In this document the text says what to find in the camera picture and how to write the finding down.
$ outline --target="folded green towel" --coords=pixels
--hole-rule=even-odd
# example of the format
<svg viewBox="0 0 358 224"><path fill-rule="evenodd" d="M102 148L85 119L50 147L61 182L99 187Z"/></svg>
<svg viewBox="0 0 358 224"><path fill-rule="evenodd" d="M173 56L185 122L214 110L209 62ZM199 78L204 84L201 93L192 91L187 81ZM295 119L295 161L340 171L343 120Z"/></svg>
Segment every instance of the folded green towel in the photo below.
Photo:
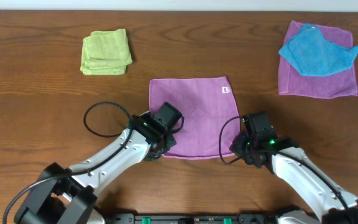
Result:
<svg viewBox="0 0 358 224"><path fill-rule="evenodd" d="M85 75L121 75L130 63L125 29L94 31L84 38L80 70Z"/></svg>

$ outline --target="black cable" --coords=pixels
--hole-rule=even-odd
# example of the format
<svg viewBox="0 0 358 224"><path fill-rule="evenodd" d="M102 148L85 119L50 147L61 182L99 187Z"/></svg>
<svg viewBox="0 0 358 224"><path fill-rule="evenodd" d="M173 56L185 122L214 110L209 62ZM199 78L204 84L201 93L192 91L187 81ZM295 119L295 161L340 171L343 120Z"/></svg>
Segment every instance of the black cable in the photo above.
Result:
<svg viewBox="0 0 358 224"><path fill-rule="evenodd" d="M123 112L127 115L128 117L128 125L129 125L129 132L128 132L128 137L126 137L125 141L123 142L123 144L121 144L121 146L113 153L111 154L108 158L106 158L105 160L103 160L102 162L100 162L99 164L96 164L94 167L91 167L89 169L86 169L86 170L82 170L82 171L77 171L77 172L71 172L71 173L67 173L67 174L60 174L60 175L55 175L53 177L49 177L49 178L46 178L44 180L39 180L37 182L34 182L33 184L30 184L28 187L26 187L25 189L23 189L22 191L20 191L12 200L11 202L8 204L8 206L6 207L5 209L5 212L4 212L4 216L2 217L2 224L6 224L7 223L7 217L8 217L8 214L9 214L9 211L12 209L13 205L17 202L17 200L19 198L21 198L26 192L28 192L29 190L33 189L34 187L38 186L39 184L42 184L46 181L50 181L50 180L53 180L53 179L63 179L63 178L69 178L69 177L72 177L72 176L75 176L75 175L83 175L83 174L89 174L90 172L92 172L93 170L103 166L103 164L105 164L107 161L109 161L110 159L112 159L115 155L117 155L125 146L126 144L128 143L128 141L130 140L131 138L131 135L132 135L132 125L131 125L131 121L132 121L132 118L130 116L130 114L128 113L127 110L125 110L121 105L117 104L117 103L114 103L114 102L109 102L109 101L104 101L104 102L100 102L100 103L96 103L94 105L92 105L91 107L89 107L86 112L85 112L85 115L84 115L84 124L85 124L85 127L90 131L92 132L93 134L97 135L97 136L101 136L101 137L106 137L106 136L103 136L103 135L100 135L98 133L95 133L94 131L92 131L87 125L86 125L86 115L89 113L90 110L92 110L92 108L94 108L95 106L98 106L98 105L103 105L103 104L109 104L109 105L114 105L114 106L117 106L118 108L120 108L121 110L123 110Z"/></svg>
<svg viewBox="0 0 358 224"><path fill-rule="evenodd" d="M110 102L110 101L102 101L102 102L99 102L99 103L95 103L94 105L90 106L86 111L85 111L85 114L84 114L84 125L85 127L87 128L88 131L90 131L92 134L94 135L97 135L99 137L104 137L104 138L112 138L112 137L117 137L120 135L120 133L118 134L112 134L112 135L105 135L105 134L99 134L95 131L93 131L89 126L88 124L86 123L86 117L88 116L88 113L93 109L95 108L96 106L99 106L99 105L113 105L113 106L117 106L119 109L123 110L123 112L125 112L125 114L128 116L128 117L131 117L131 115L119 104L115 103L115 102Z"/></svg>
<svg viewBox="0 0 358 224"><path fill-rule="evenodd" d="M226 125L227 125L230 121L232 121L232 120L234 120L234 119L239 119L239 118L242 118L242 116L235 116L235 117L233 117L233 118L230 118L228 121L226 121L226 123L224 123L224 125L223 125L223 127L222 127L222 129L221 129L221 132L219 133L219 142L218 142L218 146L219 146L219 157L221 158L222 162L223 162L224 164L226 164L226 165L230 165L230 164L232 164L233 162L236 162L236 161L238 161L239 159L241 159L241 157L237 157L237 158L233 159L233 160L230 161L230 162L226 162L226 161L223 159L222 149L221 149L222 133L223 133L224 127L226 127Z"/></svg>

